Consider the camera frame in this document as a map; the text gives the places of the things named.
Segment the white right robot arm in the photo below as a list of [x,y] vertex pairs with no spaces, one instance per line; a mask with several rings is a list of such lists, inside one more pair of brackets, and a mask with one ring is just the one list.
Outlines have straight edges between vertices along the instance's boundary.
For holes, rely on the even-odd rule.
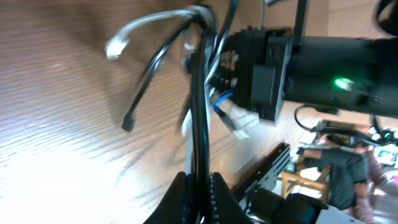
[[220,65],[210,79],[232,102],[275,121],[284,101],[306,103],[324,113],[356,111],[397,116],[397,2],[380,1],[374,20],[386,39],[305,35],[308,1],[297,3],[288,29],[248,28],[223,47],[231,68]]

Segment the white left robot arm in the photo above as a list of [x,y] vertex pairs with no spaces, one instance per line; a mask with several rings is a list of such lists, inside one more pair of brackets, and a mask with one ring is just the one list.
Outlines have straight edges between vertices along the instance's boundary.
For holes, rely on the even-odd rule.
[[[249,212],[264,223],[316,224],[360,223],[359,220],[303,194],[287,198],[264,189],[252,191]],[[195,197],[192,181],[179,172],[146,223],[252,224],[218,172],[212,173],[204,197]]]

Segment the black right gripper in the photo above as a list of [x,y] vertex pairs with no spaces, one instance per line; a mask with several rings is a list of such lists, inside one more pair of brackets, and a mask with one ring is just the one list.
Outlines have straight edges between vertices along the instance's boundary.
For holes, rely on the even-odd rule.
[[276,121],[283,105],[291,38],[291,28],[250,27],[230,35],[210,85],[220,92],[231,91],[236,106]]

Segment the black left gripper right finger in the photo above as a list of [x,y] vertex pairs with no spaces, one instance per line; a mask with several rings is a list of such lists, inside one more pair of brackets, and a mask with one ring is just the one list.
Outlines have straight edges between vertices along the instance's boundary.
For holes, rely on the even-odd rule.
[[209,223],[252,224],[218,172],[210,174],[209,195]]

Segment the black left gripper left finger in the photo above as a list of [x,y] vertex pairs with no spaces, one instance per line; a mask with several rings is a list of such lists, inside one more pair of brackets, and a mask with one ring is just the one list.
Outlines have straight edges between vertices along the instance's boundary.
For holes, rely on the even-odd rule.
[[194,222],[193,177],[191,174],[179,172],[144,224],[189,224]]

